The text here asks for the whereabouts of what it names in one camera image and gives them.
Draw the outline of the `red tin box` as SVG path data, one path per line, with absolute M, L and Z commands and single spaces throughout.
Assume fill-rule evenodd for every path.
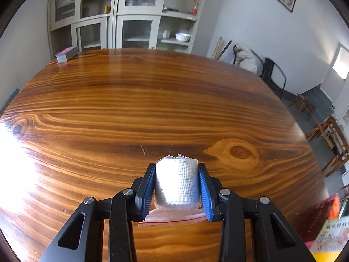
M 336 193 L 303 214 L 296 230 L 308 249 L 312 247 L 326 221 L 338 218 L 340 208 L 340 196 Z

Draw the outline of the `black metal chair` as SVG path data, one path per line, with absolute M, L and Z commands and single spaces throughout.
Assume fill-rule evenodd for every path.
M 275 67 L 280 71 L 280 73 L 283 76 L 284 82 L 282 85 L 276 84 L 276 82 L 273 80 L 273 71 L 274 71 Z M 280 99 L 282 99 L 282 96 L 284 94 L 284 89 L 286 86 L 286 82 L 287 82 L 287 78 L 286 78 L 286 75 L 284 74 L 283 70 L 280 68 L 280 66 L 278 64 L 276 64 L 272 59 L 267 58 L 267 57 L 264 59 L 261 78 L 269 86 L 269 88 Z

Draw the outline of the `wooden stool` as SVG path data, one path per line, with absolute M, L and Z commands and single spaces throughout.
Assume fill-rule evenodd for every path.
M 309 121 L 315 110 L 317 109 L 316 105 L 310 101 L 307 97 L 297 94 L 296 98 L 288 105 L 288 107 L 294 106 L 296 108 L 296 112 L 294 113 L 294 117 L 296 118 L 301 112 L 306 112 L 307 121 Z

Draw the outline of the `chair with grey coat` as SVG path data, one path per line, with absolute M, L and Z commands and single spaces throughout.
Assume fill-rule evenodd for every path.
M 256 52 L 241 44 L 236 44 L 233 46 L 233 58 L 229 64 L 252 72 L 256 76 L 260 76 L 262 74 L 258 71 L 258 67 L 264 66 L 262 59 Z

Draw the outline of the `yellow green carton box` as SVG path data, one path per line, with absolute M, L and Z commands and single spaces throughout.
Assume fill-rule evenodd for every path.
M 328 219 L 316 237 L 310 252 L 317 262 L 333 262 L 348 243 L 348 216 Z

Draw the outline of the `wooden chair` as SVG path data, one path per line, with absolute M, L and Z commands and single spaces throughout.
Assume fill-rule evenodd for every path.
M 329 115 L 322 122 L 314 118 L 313 122 L 315 127 L 306 134 L 306 139 L 311 142 L 321 137 L 332 152 L 332 159 L 322 169 L 322 173 L 329 177 L 348 163 L 348 141 L 333 116 Z

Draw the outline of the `purple card deck box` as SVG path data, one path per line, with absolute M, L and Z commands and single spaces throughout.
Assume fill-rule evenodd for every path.
M 75 57 L 75 55 L 77 55 L 77 53 L 78 53 L 77 46 L 65 48 L 60 53 L 56 54 L 57 63 L 67 62 L 71 58 Z

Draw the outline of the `bagged gauze roll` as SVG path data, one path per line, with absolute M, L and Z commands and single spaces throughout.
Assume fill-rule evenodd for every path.
M 200 195 L 197 159 L 178 154 L 156 163 L 154 206 L 139 226 L 195 224 L 207 220 Z

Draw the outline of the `grey display cabinet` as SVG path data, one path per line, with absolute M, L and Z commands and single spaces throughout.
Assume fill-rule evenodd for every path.
M 191 53 L 205 0 L 48 0 L 52 55 L 70 46 L 79 52 L 147 48 Z M 176 33 L 188 33 L 179 42 Z

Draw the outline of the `white bowl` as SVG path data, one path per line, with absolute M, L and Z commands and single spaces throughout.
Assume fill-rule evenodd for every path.
M 191 35 L 188 33 L 176 33 L 175 38 L 179 42 L 188 42 L 191 38 Z

